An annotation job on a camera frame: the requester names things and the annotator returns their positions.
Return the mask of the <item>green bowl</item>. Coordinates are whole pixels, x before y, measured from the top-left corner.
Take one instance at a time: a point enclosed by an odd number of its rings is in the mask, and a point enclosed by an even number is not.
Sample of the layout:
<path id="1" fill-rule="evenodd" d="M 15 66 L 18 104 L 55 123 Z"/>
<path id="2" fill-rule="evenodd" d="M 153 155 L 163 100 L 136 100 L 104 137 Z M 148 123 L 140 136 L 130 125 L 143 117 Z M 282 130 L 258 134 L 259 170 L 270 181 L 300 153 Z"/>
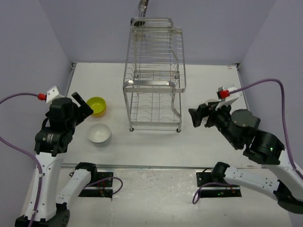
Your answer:
<path id="1" fill-rule="evenodd" d="M 98 110 L 107 107 L 105 100 L 98 96 L 88 99 L 86 103 L 93 110 L 93 112 L 97 112 Z"/>

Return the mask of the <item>large white bowl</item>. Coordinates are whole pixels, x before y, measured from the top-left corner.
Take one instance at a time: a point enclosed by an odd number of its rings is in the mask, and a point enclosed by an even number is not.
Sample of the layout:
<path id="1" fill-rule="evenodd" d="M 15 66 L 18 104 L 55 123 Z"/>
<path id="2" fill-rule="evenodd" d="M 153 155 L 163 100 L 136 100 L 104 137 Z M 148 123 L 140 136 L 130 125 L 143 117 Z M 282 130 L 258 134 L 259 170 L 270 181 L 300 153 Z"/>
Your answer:
<path id="1" fill-rule="evenodd" d="M 93 142 L 93 141 L 90 141 L 90 142 L 95 147 L 105 147 L 111 142 L 111 138 L 109 138 L 103 142 Z"/>
<path id="2" fill-rule="evenodd" d="M 110 128 L 103 123 L 91 125 L 88 129 L 87 137 L 93 142 L 103 142 L 111 136 Z"/>

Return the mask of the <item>small white bowl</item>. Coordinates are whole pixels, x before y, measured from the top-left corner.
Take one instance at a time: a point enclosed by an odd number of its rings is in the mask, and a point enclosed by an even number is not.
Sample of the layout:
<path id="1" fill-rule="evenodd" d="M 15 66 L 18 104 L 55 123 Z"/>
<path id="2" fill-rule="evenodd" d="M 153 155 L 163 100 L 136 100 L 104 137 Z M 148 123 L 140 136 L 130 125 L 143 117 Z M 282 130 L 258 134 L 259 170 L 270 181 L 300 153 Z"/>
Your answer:
<path id="1" fill-rule="evenodd" d="M 217 99 L 208 99 L 205 101 L 206 104 L 212 103 L 212 102 L 218 102 L 218 100 Z"/>

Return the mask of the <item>orange bowl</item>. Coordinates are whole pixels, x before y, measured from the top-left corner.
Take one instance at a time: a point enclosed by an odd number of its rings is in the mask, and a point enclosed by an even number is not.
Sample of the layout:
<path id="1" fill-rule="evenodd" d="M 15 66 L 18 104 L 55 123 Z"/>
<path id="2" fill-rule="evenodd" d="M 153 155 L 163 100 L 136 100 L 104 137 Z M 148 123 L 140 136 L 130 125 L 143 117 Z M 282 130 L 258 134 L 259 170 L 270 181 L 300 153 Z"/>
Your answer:
<path id="1" fill-rule="evenodd" d="M 106 111 L 107 111 L 106 108 L 100 109 L 100 110 L 98 110 L 97 112 L 94 112 L 94 113 L 92 114 L 92 116 L 93 116 L 93 117 L 96 117 L 96 118 L 101 117 L 101 116 L 103 116 L 103 115 L 106 113 Z"/>

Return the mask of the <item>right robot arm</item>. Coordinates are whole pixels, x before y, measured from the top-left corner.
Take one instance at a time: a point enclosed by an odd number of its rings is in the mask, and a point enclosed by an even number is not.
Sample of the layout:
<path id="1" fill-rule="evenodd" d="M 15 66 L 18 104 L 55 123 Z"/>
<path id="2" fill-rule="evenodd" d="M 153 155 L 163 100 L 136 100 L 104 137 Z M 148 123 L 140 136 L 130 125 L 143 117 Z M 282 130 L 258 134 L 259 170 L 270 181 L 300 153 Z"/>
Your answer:
<path id="1" fill-rule="evenodd" d="M 216 127 L 235 150 L 242 150 L 245 157 L 275 175 L 262 177 L 218 162 L 211 171 L 211 182 L 204 187 L 244 186 L 272 198 L 291 213 L 302 214 L 303 171 L 274 134 L 259 130 L 258 117 L 247 109 L 232 112 L 231 106 L 219 106 L 219 102 L 201 104 L 188 111 L 195 128 L 207 119 L 206 128 Z"/>

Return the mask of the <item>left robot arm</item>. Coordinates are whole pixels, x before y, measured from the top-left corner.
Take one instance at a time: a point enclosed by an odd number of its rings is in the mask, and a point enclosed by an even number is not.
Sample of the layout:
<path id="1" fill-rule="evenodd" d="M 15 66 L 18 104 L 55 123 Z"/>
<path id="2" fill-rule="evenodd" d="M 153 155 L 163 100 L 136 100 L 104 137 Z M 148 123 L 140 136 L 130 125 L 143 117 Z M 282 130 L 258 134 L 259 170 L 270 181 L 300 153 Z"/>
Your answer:
<path id="1" fill-rule="evenodd" d="M 17 218 L 17 227 L 65 227 L 70 219 L 69 207 L 74 203 L 86 185 L 98 182 L 95 164 L 79 163 L 73 177 L 57 194 L 57 186 L 63 160 L 68 145 L 72 141 L 76 127 L 93 110 L 74 92 L 70 98 L 54 99 L 46 113 L 41 130 L 35 136 L 35 170 L 34 187 L 30 203 L 24 215 Z"/>

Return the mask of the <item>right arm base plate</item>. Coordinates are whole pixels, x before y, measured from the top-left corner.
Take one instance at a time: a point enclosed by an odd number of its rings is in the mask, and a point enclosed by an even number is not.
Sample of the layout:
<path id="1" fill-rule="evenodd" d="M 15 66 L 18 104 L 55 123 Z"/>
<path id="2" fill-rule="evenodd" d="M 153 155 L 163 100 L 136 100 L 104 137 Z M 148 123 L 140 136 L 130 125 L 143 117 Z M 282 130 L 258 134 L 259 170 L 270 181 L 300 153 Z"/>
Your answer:
<path id="1" fill-rule="evenodd" d="M 214 180 L 211 175 L 212 169 L 207 168 L 202 171 L 196 172 L 197 187 L 203 184 L 220 182 L 226 184 L 224 181 Z M 202 198 L 233 198 L 242 197 L 241 189 L 239 186 L 223 187 L 219 185 L 207 185 L 203 187 L 198 193 L 200 199 Z"/>

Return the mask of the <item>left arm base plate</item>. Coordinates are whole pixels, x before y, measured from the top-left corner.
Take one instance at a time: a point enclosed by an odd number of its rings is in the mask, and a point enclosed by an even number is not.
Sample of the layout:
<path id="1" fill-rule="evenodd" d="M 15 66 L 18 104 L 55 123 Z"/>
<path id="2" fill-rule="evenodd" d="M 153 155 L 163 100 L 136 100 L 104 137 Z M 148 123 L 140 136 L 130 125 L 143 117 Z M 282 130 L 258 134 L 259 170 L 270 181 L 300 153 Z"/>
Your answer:
<path id="1" fill-rule="evenodd" d="M 103 180 L 104 178 L 113 177 L 113 172 L 98 172 L 95 181 Z M 79 197 L 88 198 L 112 198 L 113 196 L 113 179 L 107 179 L 101 183 L 97 183 L 92 187 L 87 187 L 81 191 Z"/>

